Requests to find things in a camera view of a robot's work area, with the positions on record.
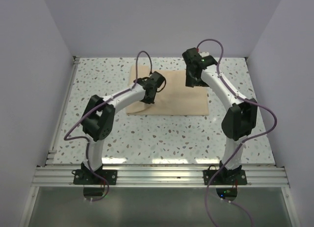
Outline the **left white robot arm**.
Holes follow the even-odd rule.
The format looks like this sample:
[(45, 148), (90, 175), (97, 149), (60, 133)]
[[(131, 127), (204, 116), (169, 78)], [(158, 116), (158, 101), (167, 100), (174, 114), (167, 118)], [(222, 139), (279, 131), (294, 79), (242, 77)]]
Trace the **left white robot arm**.
[(158, 90), (166, 83), (166, 78), (158, 72), (149, 77), (139, 78), (129, 88), (106, 97), (94, 95), (90, 98), (83, 113), (83, 132), (88, 135), (88, 148), (85, 152), (84, 177), (91, 184), (101, 181), (103, 166), (101, 155), (104, 140), (112, 131), (115, 114), (135, 102), (154, 104)]

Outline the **beige cloth wrap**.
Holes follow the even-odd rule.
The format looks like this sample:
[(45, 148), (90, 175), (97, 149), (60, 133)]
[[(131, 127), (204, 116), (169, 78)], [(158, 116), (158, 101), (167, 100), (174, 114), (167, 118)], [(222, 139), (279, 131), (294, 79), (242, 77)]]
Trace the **beige cloth wrap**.
[(126, 107), (127, 115), (207, 116), (208, 91), (186, 87), (184, 70), (158, 70), (166, 78), (165, 88), (156, 94), (154, 104), (135, 102)]

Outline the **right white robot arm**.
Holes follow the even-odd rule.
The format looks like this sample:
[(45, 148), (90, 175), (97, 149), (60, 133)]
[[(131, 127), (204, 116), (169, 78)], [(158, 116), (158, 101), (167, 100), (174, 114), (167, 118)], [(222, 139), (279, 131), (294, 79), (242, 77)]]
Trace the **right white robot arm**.
[(230, 184), (241, 170), (243, 149), (238, 149), (241, 142), (248, 138), (256, 126), (257, 106), (246, 102), (247, 98), (229, 80), (224, 79), (222, 72), (217, 70), (218, 63), (211, 56), (202, 57), (196, 48), (186, 50), (183, 54), (186, 64), (187, 87), (209, 87), (218, 96), (226, 114), (221, 123), (226, 136), (226, 148), (220, 161), (219, 180)]

